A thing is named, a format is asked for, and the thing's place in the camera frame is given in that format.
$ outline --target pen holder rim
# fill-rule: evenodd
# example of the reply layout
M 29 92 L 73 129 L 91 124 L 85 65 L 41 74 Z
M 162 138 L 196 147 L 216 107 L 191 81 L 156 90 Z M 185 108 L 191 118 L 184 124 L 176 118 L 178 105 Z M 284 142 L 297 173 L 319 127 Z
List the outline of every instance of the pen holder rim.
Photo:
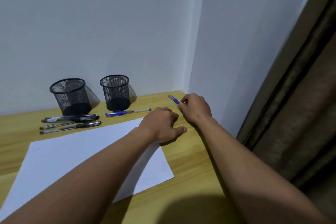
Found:
M 68 80 L 79 80 L 79 81 L 82 81 L 83 82 L 83 85 L 79 86 L 78 88 L 75 88 L 73 90 L 69 90 L 69 91 L 54 91 L 53 90 L 53 86 L 55 86 L 56 84 L 60 83 L 60 82 L 64 82 L 64 81 L 68 81 Z M 53 83 L 50 88 L 49 88 L 49 91 L 53 94 L 66 94 L 66 93 L 71 93 L 71 92 L 74 92 L 76 90 L 80 90 L 82 89 L 84 86 L 85 86 L 85 81 L 81 78 L 67 78 L 67 79 L 62 79 L 62 80 L 59 80 L 55 83 Z
M 125 82 L 124 84 L 122 85 L 119 85 L 119 86 L 107 86 L 107 85 L 103 85 L 102 84 L 102 81 L 108 77 L 111 77 L 111 76 L 122 76 L 122 77 L 125 77 L 127 78 L 127 82 Z M 111 75 L 108 75 L 108 76 L 105 76 L 103 77 L 100 81 L 99 81 L 99 84 L 102 86 L 102 87 L 105 87 L 105 88 L 119 88 L 119 87 L 123 87 L 125 85 L 127 85 L 129 83 L 129 78 L 123 74 L 111 74 Z

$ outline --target white wall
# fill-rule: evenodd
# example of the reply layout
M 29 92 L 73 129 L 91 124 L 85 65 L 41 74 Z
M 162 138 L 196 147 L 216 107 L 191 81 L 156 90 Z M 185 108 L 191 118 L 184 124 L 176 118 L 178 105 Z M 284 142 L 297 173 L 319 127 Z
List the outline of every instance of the white wall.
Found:
M 127 75 L 138 96 L 182 89 L 201 4 L 1 0 L 0 114 L 57 107 L 49 86 L 70 77 L 84 79 L 100 100 L 99 80 L 109 74 Z
M 307 0 L 203 0 L 189 92 L 236 136 Z

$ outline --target wood grain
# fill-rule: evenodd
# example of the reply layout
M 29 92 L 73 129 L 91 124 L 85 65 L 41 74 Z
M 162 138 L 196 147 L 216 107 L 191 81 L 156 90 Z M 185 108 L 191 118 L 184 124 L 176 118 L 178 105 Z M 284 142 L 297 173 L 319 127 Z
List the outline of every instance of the wood grain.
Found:
M 183 92 L 153 94 L 137 97 L 130 110 L 169 107 L 180 114 L 175 127 L 186 126 L 188 131 L 175 142 L 162 146 L 174 178 L 153 188 L 125 198 L 110 206 L 103 223 L 243 223 L 216 167 L 197 130 L 181 115 L 177 99 Z M 134 120 L 146 115 L 135 113 L 105 117 L 105 102 L 100 102 L 91 113 L 100 115 L 101 126 Z M 59 137 L 77 132 L 39 134 L 41 119 L 60 116 L 60 109 L 50 109 L 0 116 L 0 203 L 2 204 L 19 171 L 28 146 L 33 141 Z

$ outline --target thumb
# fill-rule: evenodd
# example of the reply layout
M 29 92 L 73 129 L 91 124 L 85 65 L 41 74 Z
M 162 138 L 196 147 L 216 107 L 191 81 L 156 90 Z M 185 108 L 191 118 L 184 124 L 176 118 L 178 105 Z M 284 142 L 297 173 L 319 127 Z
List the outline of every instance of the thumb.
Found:
M 186 127 L 178 127 L 178 128 L 173 128 L 174 132 L 175 132 L 175 137 L 179 137 L 182 134 L 184 134 L 185 132 L 187 132 L 187 128 Z
M 185 103 L 179 103 L 177 105 L 177 108 L 181 111 L 184 111 L 186 107 L 187 107 L 187 105 Z

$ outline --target black mesh pen holder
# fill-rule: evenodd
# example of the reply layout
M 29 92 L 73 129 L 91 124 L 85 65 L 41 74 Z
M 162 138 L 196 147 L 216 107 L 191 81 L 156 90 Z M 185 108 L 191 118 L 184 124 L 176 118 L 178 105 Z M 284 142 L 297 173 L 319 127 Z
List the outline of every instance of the black mesh pen holder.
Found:
M 85 81 L 80 78 L 68 78 L 50 86 L 63 116 L 83 115 L 91 111 L 89 98 L 85 90 Z
M 121 74 L 113 74 L 100 80 L 103 86 L 106 108 L 113 112 L 126 110 L 131 102 L 128 91 L 129 78 Z

